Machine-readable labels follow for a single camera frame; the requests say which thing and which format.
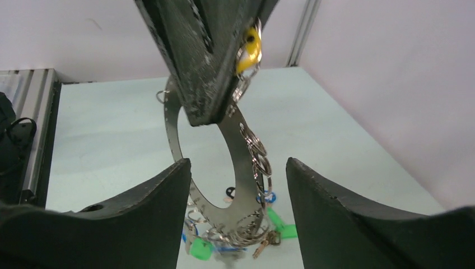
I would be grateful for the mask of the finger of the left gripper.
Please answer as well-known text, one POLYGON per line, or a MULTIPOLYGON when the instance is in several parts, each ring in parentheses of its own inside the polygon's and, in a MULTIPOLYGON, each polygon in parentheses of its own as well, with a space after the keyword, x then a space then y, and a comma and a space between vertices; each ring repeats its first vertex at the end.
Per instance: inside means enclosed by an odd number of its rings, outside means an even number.
POLYGON ((265 25, 276 1, 136 1, 193 127, 219 123, 238 82, 245 32, 265 25))

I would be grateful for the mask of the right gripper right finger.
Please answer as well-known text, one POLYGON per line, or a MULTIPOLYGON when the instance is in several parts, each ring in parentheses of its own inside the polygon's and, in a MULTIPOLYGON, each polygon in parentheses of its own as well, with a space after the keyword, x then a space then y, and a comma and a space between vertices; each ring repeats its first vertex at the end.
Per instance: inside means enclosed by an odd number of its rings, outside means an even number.
POLYGON ((473 268, 474 207, 423 215, 357 194, 291 157, 286 178, 305 268, 473 268))

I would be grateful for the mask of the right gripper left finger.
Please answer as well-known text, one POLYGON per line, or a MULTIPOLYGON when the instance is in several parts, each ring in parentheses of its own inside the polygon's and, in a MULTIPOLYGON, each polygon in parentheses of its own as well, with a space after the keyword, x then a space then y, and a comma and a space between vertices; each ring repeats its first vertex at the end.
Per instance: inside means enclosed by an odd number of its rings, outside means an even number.
POLYGON ((79 212, 1 204, 1 267, 175 268, 190 169, 181 159, 79 212))

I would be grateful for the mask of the yellow key tag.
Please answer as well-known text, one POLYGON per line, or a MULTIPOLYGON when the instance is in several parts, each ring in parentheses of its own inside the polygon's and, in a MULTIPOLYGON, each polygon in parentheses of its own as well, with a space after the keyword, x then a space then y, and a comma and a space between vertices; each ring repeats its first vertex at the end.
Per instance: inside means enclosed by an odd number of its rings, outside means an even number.
POLYGON ((262 31, 258 25, 247 30, 244 44, 236 56, 235 73, 239 75, 251 67, 255 67, 262 59, 262 31))

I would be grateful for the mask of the keys with tags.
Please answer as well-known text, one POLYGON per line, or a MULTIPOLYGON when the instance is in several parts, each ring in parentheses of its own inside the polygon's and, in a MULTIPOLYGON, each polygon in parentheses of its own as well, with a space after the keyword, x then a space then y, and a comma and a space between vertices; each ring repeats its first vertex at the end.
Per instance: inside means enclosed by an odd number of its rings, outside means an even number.
POLYGON ((213 254, 230 254, 240 257, 248 250, 245 247, 234 247, 218 238, 214 230, 200 234, 197 224, 192 220, 184 221, 181 239, 185 245, 186 254, 201 261, 209 260, 213 254))

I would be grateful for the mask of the large metal keyring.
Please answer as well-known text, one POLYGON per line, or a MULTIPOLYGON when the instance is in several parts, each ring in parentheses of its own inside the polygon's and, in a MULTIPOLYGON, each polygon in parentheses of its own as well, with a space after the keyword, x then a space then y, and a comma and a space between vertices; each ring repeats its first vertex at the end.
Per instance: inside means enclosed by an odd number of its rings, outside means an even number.
POLYGON ((260 243, 269 231, 264 187, 272 187, 272 168, 260 139, 248 127, 235 103, 231 114, 217 125, 230 152, 236 193, 228 207, 213 205, 192 180, 189 197, 192 212, 199 212, 210 230, 201 235, 210 242, 245 248, 260 243))

